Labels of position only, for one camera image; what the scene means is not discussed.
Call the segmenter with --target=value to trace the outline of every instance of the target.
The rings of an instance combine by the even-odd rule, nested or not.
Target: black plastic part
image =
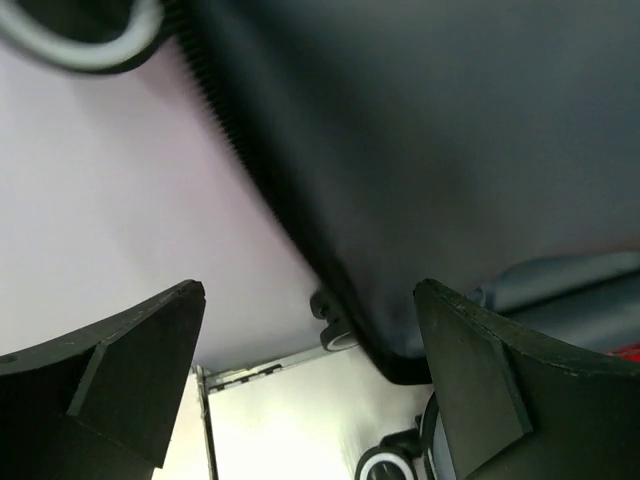
[[[436,431],[438,413],[440,413],[440,409],[438,408],[438,399],[434,392],[429,398],[429,402],[427,402],[424,414],[422,415],[422,421],[420,422],[420,442],[422,451],[424,452],[423,460],[427,480],[437,480],[434,465],[432,465],[431,462],[433,460],[433,438]]]
[[[366,478],[361,478],[363,475],[363,468],[367,464],[367,462],[374,456],[380,453],[391,453],[396,458],[398,458],[401,462],[403,462],[411,472],[412,478],[407,478],[402,471],[395,465],[389,464],[388,462],[379,462],[377,463],[370,471],[370,473],[366,476]],[[356,467],[356,472],[354,475],[354,480],[417,480],[418,475],[416,474],[415,467],[409,458],[406,457],[402,450],[392,447],[373,447],[367,450],[362,454],[360,460],[358,461],[358,465]]]
[[[311,313],[318,320],[328,320],[331,310],[331,300],[327,296],[326,290],[318,290],[309,300]]]
[[[457,478],[637,477],[640,365],[524,328],[435,281],[415,299]]]
[[[230,145],[270,206],[276,219],[319,276],[325,288],[339,300],[346,321],[358,343],[378,370],[400,385],[431,383],[424,358],[409,359],[392,352],[387,342],[372,328],[368,314],[356,294],[349,276],[323,240],[322,228],[309,214],[278,152],[265,137],[256,119],[230,81],[222,62],[224,52],[215,42],[215,30],[207,22],[207,3],[162,0],[167,22],[177,39],[191,73],[211,114],[212,129],[224,130]]]
[[[405,456],[410,460],[415,460],[422,456],[420,432],[417,428],[387,435],[380,441],[380,446],[383,448],[397,448],[404,452]]]
[[[21,480],[148,480],[162,467],[205,299],[183,282],[3,358],[0,464]]]

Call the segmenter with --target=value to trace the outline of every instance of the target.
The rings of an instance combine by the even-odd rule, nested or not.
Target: black fabric
[[[286,186],[276,215],[396,355],[424,356],[424,278],[472,294],[640,248],[640,5],[194,1],[211,75],[263,140],[250,171]]]

